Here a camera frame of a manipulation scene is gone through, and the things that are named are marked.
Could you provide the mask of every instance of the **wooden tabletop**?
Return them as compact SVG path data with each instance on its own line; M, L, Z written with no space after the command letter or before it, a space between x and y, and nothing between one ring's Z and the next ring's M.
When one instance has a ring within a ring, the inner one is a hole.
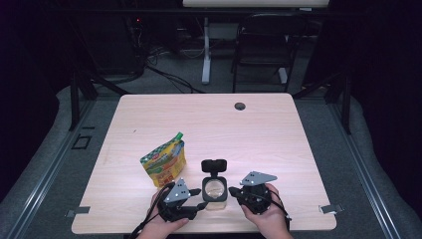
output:
M243 103L242 111L235 103ZM271 183L280 190L293 218L292 230L330 230L331 214L319 172L293 99L288 94L201 94L124 96L115 111L105 142L81 202L88 214L77 214L77 234L130 233L143 221L157 191L139 160L156 147L184 133L187 164L180 173L189 189L201 188L209 176L203 159L224 158L219 173L228 186L250 171L277 175ZM185 205L202 202L200 195ZM177 233L255 232L236 198L229 195L220 211L199 211Z
M329 0L183 0L184 7L326 8Z

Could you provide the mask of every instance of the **person's right hand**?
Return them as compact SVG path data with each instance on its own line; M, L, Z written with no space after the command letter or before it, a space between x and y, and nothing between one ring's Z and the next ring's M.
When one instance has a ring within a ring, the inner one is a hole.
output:
M271 191L277 193L279 195L279 190L275 186L270 183L266 183L266 186ZM280 199L274 193L271 193L271 198L273 201L278 202ZM258 229L260 230L261 234L267 239L287 239L293 238L292 235L289 233L286 221L285 221L285 213L276 205L271 204L270 208L263 212L262 214L254 214L249 210L249 208L245 205L241 205L243 212L245 213L245 217L253 222Z

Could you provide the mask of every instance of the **chair seat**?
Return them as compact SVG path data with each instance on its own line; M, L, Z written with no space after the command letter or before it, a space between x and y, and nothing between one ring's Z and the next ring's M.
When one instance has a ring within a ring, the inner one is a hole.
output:
M245 38L239 56L239 65L288 66L291 62L286 41L278 38L269 41L259 37Z

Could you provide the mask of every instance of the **hand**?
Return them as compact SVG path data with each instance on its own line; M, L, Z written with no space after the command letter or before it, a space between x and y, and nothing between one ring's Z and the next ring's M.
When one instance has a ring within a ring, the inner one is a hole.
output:
M270 183L266 183L266 186L268 187L268 189L279 195L279 190L277 190L275 186ZM279 202L279 198L277 197L277 195L271 192L271 198L275 202ZM289 233L286 225L285 213L280 210L280 208L276 205L270 205L270 208L267 211L263 212L261 215L252 213L251 210L249 210L249 208L245 205L241 205L241 207L243 212L245 213L245 217L258 227L261 234L265 238L293 238L292 235Z
M151 206L157 197L158 192L156 192L151 199ZM149 208L152 210L151 217L158 214L158 208ZM165 222L161 216L157 215L154 219L146 223L143 227L143 230L140 232L139 236L136 239L165 239L170 233L178 230L189 222L189 219L182 218L174 222Z

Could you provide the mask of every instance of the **gray floor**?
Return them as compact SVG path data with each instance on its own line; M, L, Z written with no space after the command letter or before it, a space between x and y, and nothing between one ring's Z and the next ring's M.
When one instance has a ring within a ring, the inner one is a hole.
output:
M309 40L302 45L289 90L291 94L301 88L313 45ZM156 63L155 68L181 77L208 94L230 93L233 51L228 46L230 44L220 42L212 48L211 83L207 86L201 84L203 55L191 58L166 53L151 62ZM186 54L194 56L198 52L187 51ZM168 80L150 70L145 70L139 79L119 86L134 94L180 94ZM68 132L69 88L58 93L61 104L53 128L0 205L0 238L122 238L122 235L75 235L71 231L73 218L65 217L68 210L79 206L118 102L115 93L103 86L96 87L100 96L95 102L82 100L83 120L74 132ZM296 100L296 105L328 198L345 210L335 216L334 230L293 232L295 238L421 238L419 218L397 194L376 160L359 104L352 101L352 135L346 135L338 125L337 106L326 105L321 99L323 92L321 89L306 99ZM92 137L87 149L71 149L79 133ZM362 166L370 177L364 173L362 176ZM375 185L376 190L368 191L368 184ZM386 212L379 213L379 208Z

